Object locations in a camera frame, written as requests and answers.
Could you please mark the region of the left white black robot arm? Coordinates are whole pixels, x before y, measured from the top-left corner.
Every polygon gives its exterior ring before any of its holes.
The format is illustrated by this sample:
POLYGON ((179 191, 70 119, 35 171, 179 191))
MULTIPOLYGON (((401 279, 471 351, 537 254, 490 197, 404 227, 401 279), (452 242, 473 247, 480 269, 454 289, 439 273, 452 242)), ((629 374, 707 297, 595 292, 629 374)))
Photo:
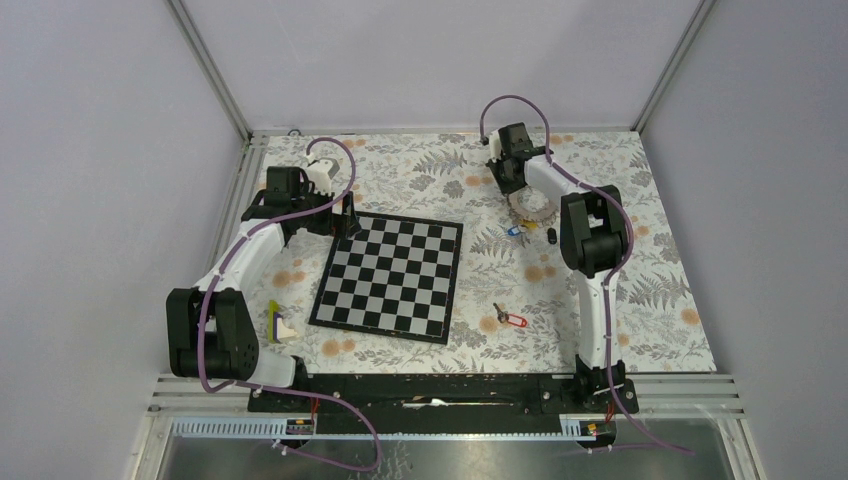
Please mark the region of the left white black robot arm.
POLYGON ((338 199, 331 181, 337 163, 328 158, 306 167, 271 167, 266 186, 241 217, 236 238, 213 268, 190 288, 173 289, 165 301, 171 371, 178 377, 241 381, 272 386, 272 398, 288 411, 309 401, 310 385, 296 375, 299 360, 260 347, 247 301, 270 261, 299 230, 334 238, 360 231, 353 197, 338 199))

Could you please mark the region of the key organiser with rings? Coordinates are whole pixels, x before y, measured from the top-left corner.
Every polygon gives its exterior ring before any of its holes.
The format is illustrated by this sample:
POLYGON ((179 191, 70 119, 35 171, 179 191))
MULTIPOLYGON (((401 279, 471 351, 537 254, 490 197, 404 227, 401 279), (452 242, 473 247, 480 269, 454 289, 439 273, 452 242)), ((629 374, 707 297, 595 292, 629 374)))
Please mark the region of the key organiser with rings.
POLYGON ((545 204, 539 209, 531 210, 522 202, 528 190, 523 189, 513 192, 507 196, 507 202, 511 212, 517 217, 517 222, 506 230, 510 237, 518 237, 538 229, 541 224, 547 222, 558 211, 558 207, 550 199, 545 199, 545 204))

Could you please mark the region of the key with red tag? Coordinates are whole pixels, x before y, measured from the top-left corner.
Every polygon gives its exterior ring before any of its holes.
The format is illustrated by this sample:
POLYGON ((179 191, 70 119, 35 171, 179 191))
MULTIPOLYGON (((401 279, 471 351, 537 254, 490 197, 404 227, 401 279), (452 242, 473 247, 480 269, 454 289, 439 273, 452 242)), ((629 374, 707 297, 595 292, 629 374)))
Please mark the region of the key with red tag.
POLYGON ((520 315, 507 312, 498 303, 494 303, 496 319, 500 324, 511 325, 516 328, 526 328, 528 320, 520 315))

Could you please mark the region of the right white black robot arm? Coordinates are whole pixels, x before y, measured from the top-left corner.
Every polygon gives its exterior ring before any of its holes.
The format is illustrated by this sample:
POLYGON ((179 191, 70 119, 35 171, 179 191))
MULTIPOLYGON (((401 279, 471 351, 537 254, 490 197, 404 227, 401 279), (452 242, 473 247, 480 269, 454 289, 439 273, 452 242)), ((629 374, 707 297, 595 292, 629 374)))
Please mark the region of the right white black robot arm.
POLYGON ((487 166, 502 194, 532 187, 559 211, 558 245, 578 288, 580 318, 575 373, 566 392, 589 412, 638 412, 615 333, 619 272, 632 252, 619 190, 594 187, 568 173, 546 145, 533 144, 522 123, 485 134, 481 142, 490 151, 487 166))

